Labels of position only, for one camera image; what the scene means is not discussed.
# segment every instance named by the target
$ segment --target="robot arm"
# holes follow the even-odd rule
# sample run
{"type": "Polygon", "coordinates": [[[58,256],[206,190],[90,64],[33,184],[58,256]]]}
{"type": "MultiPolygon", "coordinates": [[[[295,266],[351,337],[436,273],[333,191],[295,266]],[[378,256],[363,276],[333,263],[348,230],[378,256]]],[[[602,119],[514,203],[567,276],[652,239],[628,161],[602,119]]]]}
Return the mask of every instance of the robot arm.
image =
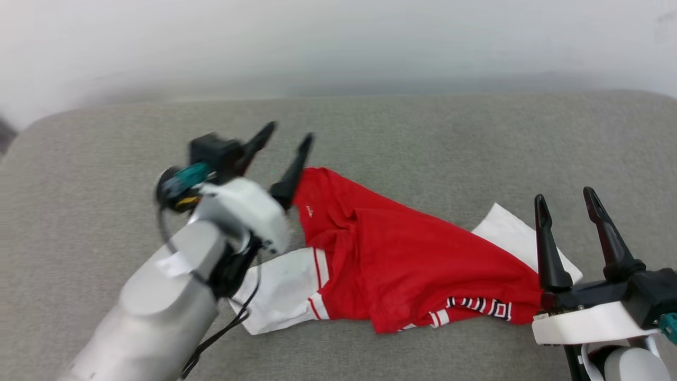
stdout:
{"type": "Polygon", "coordinates": [[[160,220],[167,207],[191,212],[188,224],[127,281],[60,381],[175,381],[192,369],[218,299],[237,292],[260,249],[283,252],[289,244],[286,210],[312,137],[270,193],[242,177],[274,127],[246,144],[214,134],[195,139],[191,166],[160,177],[160,220]]]}
{"type": "Polygon", "coordinates": [[[572,381],[669,381],[654,335],[661,330],[677,344],[677,273],[647,270],[623,241],[595,191],[583,191],[606,266],[604,281],[574,285],[557,254],[545,198],[536,196],[536,237],[542,314],[531,324],[538,344],[563,345],[572,381]],[[630,346],[589,344],[628,340],[630,346]]]}

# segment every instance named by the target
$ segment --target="white stripe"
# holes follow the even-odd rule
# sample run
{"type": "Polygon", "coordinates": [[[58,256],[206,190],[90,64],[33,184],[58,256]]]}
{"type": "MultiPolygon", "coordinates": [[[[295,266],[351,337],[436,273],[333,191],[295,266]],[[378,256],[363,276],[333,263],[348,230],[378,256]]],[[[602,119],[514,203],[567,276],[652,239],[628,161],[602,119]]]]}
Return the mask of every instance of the white stripe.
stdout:
{"type": "Polygon", "coordinates": [[[316,292],[310,297],[310,299],[313,300],[313,306],[315,306],[315,310],[318,312],[320,319],[329,320],[329,314],[327,313],[327,308],[324,306],[324,302],[322,301],[322,295],[316,292]]]}
{"type": "Polygon", "coordinates": [[[439,316],[440,325],[449,324],[449,314],[447,313],[447,310],[437,311],[437,316],[439,316]]]}
{"type": "Polygon", "coordinates": [[[430,324],[430,326],[433,327],[433,328],[439,327],[439,321],[437,320],[437,317],[435,316],[435,313],[429,313],[429,314],[430,314],[430,317],[433,318],[433,323],[430,324]]]}
{"type": "Polygon", "coordinates": [[[329,267],[327,267],[327,255],[324,250],[315,249],[318,257],[318,268],[320,268],[320,285],[324,287],[329,281],[329,267]]]}
{"type": "Polygon", "coordinates": [[[493,311],[493,313],[496,313],[496,311],[494,311],[494,308],[495,308],[495,307],[496,307],[496,299],[492,299],[492,307],[489,308],[489,311],[487,311],[487,315],[488,315],[488,314],[491,314],[492,311],[493,311]]]}

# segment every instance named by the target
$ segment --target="red shorts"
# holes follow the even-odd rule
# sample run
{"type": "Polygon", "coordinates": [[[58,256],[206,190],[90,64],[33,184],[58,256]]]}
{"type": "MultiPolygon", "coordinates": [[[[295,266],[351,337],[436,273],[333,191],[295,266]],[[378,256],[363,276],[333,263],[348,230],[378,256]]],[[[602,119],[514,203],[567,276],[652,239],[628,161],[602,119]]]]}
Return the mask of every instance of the red shorts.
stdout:
{"type": "Polygon", "coordinates": [[[294,204],[307,245],[326,252],[316,302],[330,319],[386,333],[481,315],[526,324],[540,308],[538,275],[513,255],[329,169],[306,169],[294,204]]]}

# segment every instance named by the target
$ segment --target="gray couch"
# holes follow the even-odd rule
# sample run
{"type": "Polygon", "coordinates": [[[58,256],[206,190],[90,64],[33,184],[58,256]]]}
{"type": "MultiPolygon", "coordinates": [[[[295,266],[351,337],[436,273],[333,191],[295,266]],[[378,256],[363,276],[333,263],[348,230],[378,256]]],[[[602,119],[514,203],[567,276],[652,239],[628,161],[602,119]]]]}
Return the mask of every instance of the gray couch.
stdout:
{"type": "MultiPolygon", "coordinates": [[[[649,268],[677,268],[677,101],[644,92],[316,98],[137,104],[37,122],[0,163],[3,374],[50,380],[88,341],[125,280],[160,246],[153,183],[208,132],[280,128],[250,168],[264,185],[305,132],[310,165],[464,228],[498,202],[533,226],[544,193],[559,247],[584,273],[603,258],[582,197],[593,186],[649,268]]],[[[176,228],[180,219],[173,221],[176,228]]],[[[302,245],[297,231],[294,245],[302,245]]],[[[215,327],[232,316],[229,308],[215,327]]],[[[659,341],[677,380],[677,347],[659,341]]],[[[529,326],[478,318],[376,335],[365,321],[238,327],[191,380],[568,380],[563,350],[529,326]]]]}

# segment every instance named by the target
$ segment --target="white sleeve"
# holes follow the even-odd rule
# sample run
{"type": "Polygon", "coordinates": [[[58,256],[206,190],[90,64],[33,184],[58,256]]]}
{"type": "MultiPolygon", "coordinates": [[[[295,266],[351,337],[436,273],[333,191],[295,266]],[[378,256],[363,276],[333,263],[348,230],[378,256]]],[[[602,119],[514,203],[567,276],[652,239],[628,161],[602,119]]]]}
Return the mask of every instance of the white sleeve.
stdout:
{"type": "MultiPolygon", "coordinates": [[[[229,303],[237,313],[257,282],[257,267],[247,270],[242,286],[229,303]]],[[[309,298],[329,280],[326,256],[306,247],[261,265],[261,284],[248,306],[250,316],[242,324],[252,335],[264,334],[317,319],[309,298]]]]}

